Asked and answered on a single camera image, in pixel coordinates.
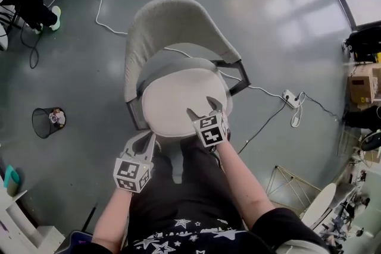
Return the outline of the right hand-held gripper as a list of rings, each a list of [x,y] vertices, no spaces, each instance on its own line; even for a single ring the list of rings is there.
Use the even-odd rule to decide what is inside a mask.
[[[193,122],[203,146],[210,148],[227,140],[228,125],[223,114],[223,104],[210,96],[207,96],[207,102],[212,107],[209,116],[199,116],[190,108],[186,110],[186,113]]]

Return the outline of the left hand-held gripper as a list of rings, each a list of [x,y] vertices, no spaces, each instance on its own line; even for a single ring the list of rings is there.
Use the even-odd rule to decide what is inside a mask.
[[[156,134],[142,131],[130,138],[115,160],[113,177],[118,189],[140,193],[152,177]]]

